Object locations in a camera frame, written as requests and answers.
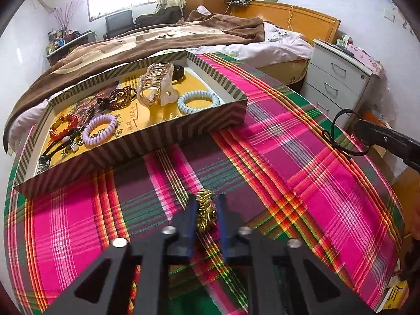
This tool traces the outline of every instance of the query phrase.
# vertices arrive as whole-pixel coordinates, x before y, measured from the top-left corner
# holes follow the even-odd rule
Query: black cable
[[[59,139],[51,142],[51,144],[48,146],[48,148],[43,152],[43,154],[39,157],[38,163],[40,165],[43,165],[45,163],[47,163],[49,160],[51,160],[51,158],[58,153],[60,150],[66,148],[67,146],[69,146],[74,139],[80,135],[80,132],[83,131],[82,127],[81,129],[72,129],[70,131],[70,133],[67,133],[65,135],[63,135],[62,137],[60,137]],[[61,145],[59,145],[53,152],[48,153],[54,146],[56,146],[58,143],[60,143],[62,141],[63,138],[65,138],[66,136],[68,136],[70,139],[67,140],[65,143],[62,143]]]
[[[344,147],[340,146],[335,141],[335,134],[334,134],[335,122],[343,114],[355,114],[359,119],[361,118],[360,115],[357,112],[355,112],[354,110],[343,109],[335,115],[334,120],[331,123],[331,132],[329,133],[327,130],[323,129],[322,130],[322,137],[324,137],[324,140],[326,140],[331,145],[331,147],[333,149],[336,149],[339,152],[341,152],[351,163],[351,157],[350,156],[365,156],[369,152],[370,146],[365,151],[353,151],[353,150],[350,150],[350,149],[347,149],[347,148],[344,148]]]

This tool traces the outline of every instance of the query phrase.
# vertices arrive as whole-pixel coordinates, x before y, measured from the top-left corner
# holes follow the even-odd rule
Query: orange bead bracelet
[[[65,122],[69,122],[69,126],[64,129],[61,133],[56,134],[55,131],[57,128]],[[66,136],[70,130],[77,127],[77,116],[73,114],[67,114],[66,116],[60,116],[58,120],[51,126],[50,128],[50,137],[53,141],[61,139],[62,137]]]

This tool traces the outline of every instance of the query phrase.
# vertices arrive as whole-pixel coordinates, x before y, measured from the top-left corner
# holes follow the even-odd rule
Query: decorative branch
[[[54,16],[55,19],[58,22],[58,25],[60,26],[60,28],[66,32],[70,21],[73,17],[73,14],[75,12],[75,10],[81,5],[81,2],[79,0],[77,1],[72,1],[69,4],[66,4],[66,8],[64,9],[64,11],[62,10],[62,8],[57,8],[54,11]]]

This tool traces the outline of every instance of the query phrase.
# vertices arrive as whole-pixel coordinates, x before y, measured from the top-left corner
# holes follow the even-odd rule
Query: plaid tablecloth
[[[229,207],[266,236],[304,240],[377,306],[404,228],[381,173],[368,158],[351,164],[332,150],[321,136],[330,120],[285,85],[222,54],[200,57],[248,95],[243,125],[157,150],[34,200],[12,189],[13,167],[5,246],[23,314],[44,311],[114,238],[133,241],[167,225],[187,194],[202,188],[224,193]],[[336,134],[342,145],[354,146]],[[171,314],[247,312],[245,277],[224,264],[217,229],[198,235],[190,266],[171,269],[170,281]]]

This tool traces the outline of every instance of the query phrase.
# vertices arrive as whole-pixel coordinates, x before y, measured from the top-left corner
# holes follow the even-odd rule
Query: cardboard box
[[[36,173],[48,131],[59,112],[110,83],[159,62],[173,62],[190,68],[209,90],[219,96],[222,104],[122,135],[58,163],[42,173]],[[23,148],[14,188],[26,198],[33,199],[95,170],[113,167],[203,133],[241,124],[245,119],[247,101],[247,96],[227,77],[190,52],[163,54],[119,65],[81,81],[51,101]]]
[[[366,66],[369,70],[375,73],[379,78],[383,78],[385,72],[384,67],[374,60],[369,54],[367,54],[363,49],[360,47],[356,47],[352,44],[347,45],[347,50],[354,54],[354,58],[360,61],[364,66]]]

